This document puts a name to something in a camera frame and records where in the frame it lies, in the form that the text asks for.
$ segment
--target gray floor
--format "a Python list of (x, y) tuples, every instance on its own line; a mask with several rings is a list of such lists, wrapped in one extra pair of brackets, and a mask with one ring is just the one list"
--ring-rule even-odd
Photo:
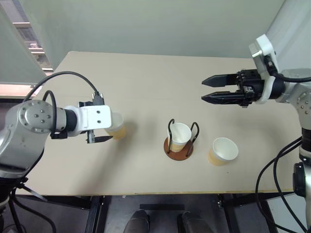
[[(83, 233), (88, 210), (20, 199), (25, 205), (42, 212), (56, 224), (58, 233)], [(122, 233), (140, 204), (183, 204), (185, 210), (199, 214), (214, 233), (227, 233), (223, 209), (218, 207), (216, 195), (136, 195), (113, 196), (108, 209), (105, 233)], [(21, 223), (28, 233), (50, 233), (49, 225), (40, 218), (16, 207)], [(266, 233), (268, 228), (255, 204), (236, 208), (241, 233)], [(150, 211), (151, 233), (177, 233), (176, 217), (183, 211)], [(4, 213), (5, 225), (13, 224), (10, 211)]]

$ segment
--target black cable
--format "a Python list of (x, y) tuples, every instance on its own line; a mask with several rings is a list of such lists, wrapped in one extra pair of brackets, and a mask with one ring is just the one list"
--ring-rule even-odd
[(284, 75), (279, 74), (279, 73), (272, 73), (272, 75), (276, 77), (277, 79), (281, 79), (289, 83), (306, 83), (306, 82), (311, 81), (311, 77), (293, 79), (293, 78), (284, 77)]
[[(15, 224), (11, 224), (11, 225), (6, 226), (5, 228), (3, 228), (3, 230), (2, 230), (1, 233), (3, 233), (3, 232), (4, 232), (5, 230), (7, 230), (9, 227), (13, 227), (13, 226), (15, 226)], [(26, 228), (25, 228), (25, 226), (24, 226), (23, 224), (21, 224), (21, 227), (23, 228), (24, 233), (27, 233)]]
[(47, 90), (45, 93), (44, 93), (44, 96), (42, 98), (43, 101), (45, 101), (48, 97), (48, 95), (50, 95), (51, 97), (51, 100), (52, 100), (52, 109), (53, 109), (53, 119), (52, 119), (52, 128), (50, 129), (52, 135), (55, 134), (56, 132), (56, 121), (57, 121), (57, 105), (56, 105), (56, 99), (55, 99), (55, 96), (54, 96), (54, 93), (50, 90)]
[(276, 188), (278, 193), (280, 194), (286, 208), (288, 209), (288, 211), (291, 213), (291, 215), (293, 216), (293, 218), (295, 219), (295, 221), (298, 223), (298, 225), (300, 226), (300, 228), (303, 230), (303, 232), (306, 232), (307, 229), (305, 228), (305, 226), (301, 223), (301, 221), (299, 220), (299, 218), (295, 215), (295, 213), (293, 212), (293, 210), (291, 209), (290, 205), (288, 204), (288, 202), (286, 201), (284, 194), (282, 193), (282, 190), (280, 188), (280, 185), (278, 183), (277, 180), (277, 174), (276, 174), (276, 167), (277, 167), (277, 162), (279, 160), (279, 158), (281, 157), (282, 154), (278, 154), (275, 161), (274, 161), (274, 165), (273, 165), (273, 178), (274, 178), (274, 182), (276, 183)]
[[(300, 143), (301, 143), (301, 138), (302, 138), (302, 137), (296, 139), (295, 141), (291, 142), (291, 143), (288, 144), (286, 147), (284, 147), (284, 148), (279, 152), (279, 153), (282, 154), (281, 157), (283, 157), (285, 154), (287, 154), (287, 153), (291, 152), (292, 150), (294, 150), (295, 148), (297, 148), (297, 147), (300, 145)], [(296, 232), (294, 232), (294, 231), (292, 231), (292, 230), (289, 230), (289, 229), (287, 229), (287, 228), (285, 228), (285, 227), (282, 227), (282, 226), (280, 226), (280, 225), (275, 224), (275, 222), (274, 222), (272, 219), (270, 219), (270, 218), (265, 214), (265, 212), (263, 211), (263, 209), (262, 209), (262, 207), (261, 207), (261, 203), (260, 203), (260, 199), (259, 199), (259, 193), (258, 193), (260, 179), (261, 179), (263, 173), (265, 172), (265, 170), (266, 170), (274, 161), (275, 161), (275, 158), (274, 158), (273, 160), (271, 160), (271, 161), (260, 171), (260, 173), (259, 173), (259, 175), (258, 175), (257, 182), (256, 182), (256, 188), (255, 188), (256, 204), (257, 204), (257, 206), (258, 206), (260, 212), (262, 213), (262, 215), (266, 218), (266, 220), (268, 220), (269, 222), (271, 222), (274, 226), (276, 226), (276, 227), (278, 227), (278, 228), (280, 228), (280, 229), (282, 229), (282, 230), (284, 230), (284, 231), (286, 231), (286, 232), (289, 232), (289, 233), (296, 233)]]
[(93, 90), (95, 91), (95, 94), (96, 95), (99, 95), (99, 91), (96, 89), (96, 87), (91, 83), (90, 80), (88, 80), (86, 77), (84, 77), (83, 75), (79, 74), (79, 73), (76, 73), (76, 72), (73, 72), (73, 71), (61, 71), (61, 72), (57, 72), (57, 73), (53, 73), (51, 74), (50, 76), (42, 79), (40, 82), (38, 82), (35, 87), (27, 94), (27, 96), (25, 97), (25, 99), (23, 100), (23, 102), (27, 101), (31, 95), (40, 87), (42, 86), (44, 83), (46, 83), (48, 80), (50, 80), (51, 78), (54, 78), (56, 76), (59, 76), (59, 75), (63, 75), (63, 74), (72, 74), (72, 75), (75, 75), (75, 76), (78, 76), (80, 78), (82, 78), (84, 81), (86, 81), (92, 88)]
[(15, 206), (14, 206), (14, 203), (13, 203), (13, 200), (12, 200), (11, 196), (10, 196), (10, 199), (9, 199), (9, 206), (10, 206), (10, 210), (11, 210), (11, 214), (12, 214), (14, 223), (16, 225), (17, 232), (18, 233), (23, 233), (23, 229), (22, 229), (20, 221), (18, 219), (17, 212), (16, 212), (16, 209), (15, 209)]
[(45, 215), (43, 215), (43, 214), (41, 214), (41, 213), (39, 213), (39, 212), (37, 212), (37, 211), (35, 211), (35, 210), (33, 210), (33, 209), (31, 209), (31, 208), (29, 208), (29, 207), (23, 205), (22, 203), (20, 203), (20, 202), (17, 200), (17, 198), (16, 198), (16, 189), (14, 189), (14, 190), (12, 191), (12, 195), (11, 195), (11, 196), (12, 196), (13, 202), (14, 202), (16, 205), (18, 205), (20, 208), (22, 208), (22, 209), (24, 209), (24, 210), (26, 210), (26, 211), (29, 211), (30, 213), (33, 213), (34, 215), (37, 215), (38, 217), (40, 217), (40, 218), (46, 220), (46, 221), (50, 224), (50, 226), (52, 227), (52, 232), (53, 232), (53, 233), (56, 233), (56, 226), (55, 226), (54, 222), (53, 222), (51, 219), (49, 219), (49, 218), (46, 217)]

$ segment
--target wooden table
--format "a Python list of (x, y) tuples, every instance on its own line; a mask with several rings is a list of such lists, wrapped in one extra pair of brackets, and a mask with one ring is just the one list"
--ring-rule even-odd
[[(201, 96), (237, 87), (211, 88), (201, 82), (211, 75), (254, 67), (252, 59), (68, 53), (56, 71), (76, 71), (90, 79), (112, 111), (123, 114), (127, 136), (96, 144), (87, 144), (85, 134), (65, 140), (48, 138), (27, 185), (42, 195), (72, 196), (253, 192), (260, 170), (301, 135), (297, 113), (291, 105), (274, 100), (247, 109), (209, 104)], [(59, 107), (90, 101), (92, 94), (83, 80), (70, 75), (48, 81), (39, 97), (46, 90), (54, 92)], [(163, 151), (172, 118), (200, 126), (194, 152), (185, 161), (174, 161)], [(104, 130), (95, 134), (106, 135)], [(235, 161), (220, 167), (207, 160), (217, 137), (231, 138), (240, 150)], [(297, 161), (297, 150), (279, 161), (284, 191), (292, 190)], [(260, 190), (275, 189), (268, 169)]]

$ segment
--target paper cup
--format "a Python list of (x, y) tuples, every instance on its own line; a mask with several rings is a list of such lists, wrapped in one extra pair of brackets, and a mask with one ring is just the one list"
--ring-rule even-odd
[(120, 113), (111, 113), (112, 125), (110, 128), (105, 129), (105, 131), (113, 136), (113, 139), (122, 139), (126, 135), (126, 130), (124, 126), (124, 119)]
[[(171, 151), (179, 152), (191, 138), (190, 128), (183, 123), (174, 123), (170, 126), (172, 132)], [(170, 144), (170, 133), (167, 129), (168, 145)]]
[(214, 140), (207, 158), (211, 164), (221, 166), (234, 160), (238, 154), (238, 146), (232, 140), (219, 137)]

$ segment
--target brown coaster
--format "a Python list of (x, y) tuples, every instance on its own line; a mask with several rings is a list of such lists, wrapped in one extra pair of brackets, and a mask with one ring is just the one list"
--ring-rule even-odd
[(169, 156), (171, 159), (182, 161), (182, 160), (188, 159), (192, 155), (192, 152), (193, 152), (192, 142), (190, 140), (187, 142), (187, 144), (184, 146), (184, 148), (180, 152), (170, 151), (170, 153), (167, 153), (167, 149), (168, 149), (168, 144), (167, 144), (167, 138), (166, 138), (164, 141), (164, 151), (166, 155)]

